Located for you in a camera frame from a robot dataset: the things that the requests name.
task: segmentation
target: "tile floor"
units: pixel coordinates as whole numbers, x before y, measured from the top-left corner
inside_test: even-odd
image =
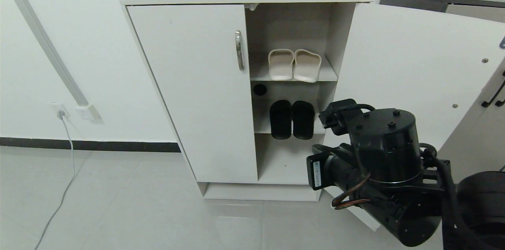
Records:
[[[65,150],[0,147],[0,248],[33,250],[72,175]],[[180,153],[76,151],[78,176],[39,250],[399,250],[347,210],[203,200]],[[417,249],[441,250],[440,233]]]

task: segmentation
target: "white wall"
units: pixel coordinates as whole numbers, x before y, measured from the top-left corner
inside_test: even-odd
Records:
[[[71,133],[76,138],[175,142],[119,0],[30,2],[104,123],[78,119],[74,100],[20,13],[11,0],[2,0],[0,136],[64,139],[61,123],[47,106],[61,102],[72,114]]]

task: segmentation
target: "label sticker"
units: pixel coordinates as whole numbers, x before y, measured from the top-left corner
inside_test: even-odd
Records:
[[[314,162],[314,187],[321,186],[321,167],[319,161]]]

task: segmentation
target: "black slipper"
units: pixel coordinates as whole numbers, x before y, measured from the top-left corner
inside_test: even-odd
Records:
[[[270,127],[272,137],[287,139],[291,136],[291,103],[279,100],[270,107]]]
[[[293,135],[299,139],[311,139],[314,135],[314,107],[305,101],[293,104]]]

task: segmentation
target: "black baseboard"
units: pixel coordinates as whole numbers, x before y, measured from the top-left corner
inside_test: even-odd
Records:
[[[74,149],[83,151],[144,151],[151,153],[180,153],[176,142],[93,142],[73,140]],[[70,142],[61,139],[30,139],[0,137],[0,146],[70,149]]]

